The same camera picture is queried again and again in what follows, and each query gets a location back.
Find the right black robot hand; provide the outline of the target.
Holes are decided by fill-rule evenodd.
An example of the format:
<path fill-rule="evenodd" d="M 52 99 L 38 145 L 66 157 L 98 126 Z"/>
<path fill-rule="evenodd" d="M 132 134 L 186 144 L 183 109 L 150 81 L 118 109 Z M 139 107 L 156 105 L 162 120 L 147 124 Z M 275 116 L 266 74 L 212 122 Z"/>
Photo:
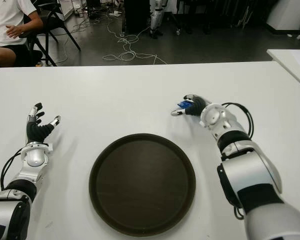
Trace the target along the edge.
<path fill-rule="evenodd" d="M 200 116 L 203 109 L 212 102 L 196 94 L 187 94 L 178 103 L 178 109 L 173 110 L 170 115 L 173 117 L 181 115 Z"/>

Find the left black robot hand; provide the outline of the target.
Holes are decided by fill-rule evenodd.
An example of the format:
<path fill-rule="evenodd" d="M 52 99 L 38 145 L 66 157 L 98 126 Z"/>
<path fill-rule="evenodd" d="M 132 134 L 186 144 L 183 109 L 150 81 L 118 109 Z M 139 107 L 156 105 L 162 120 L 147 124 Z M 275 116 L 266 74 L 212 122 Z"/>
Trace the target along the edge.
<path fill-rule="evenodd" d="M 55 127 L 61 122 L 61 116 L 56 116 L 51 122 L 40 125 L 41 119 L 45 112 L 41 111 L 43 105 L 41 102 L 35 104 L 27 117 L 26 122 L 26 144 L 38 142 L 43 144 L 45 139 L 51 134 Z"/>

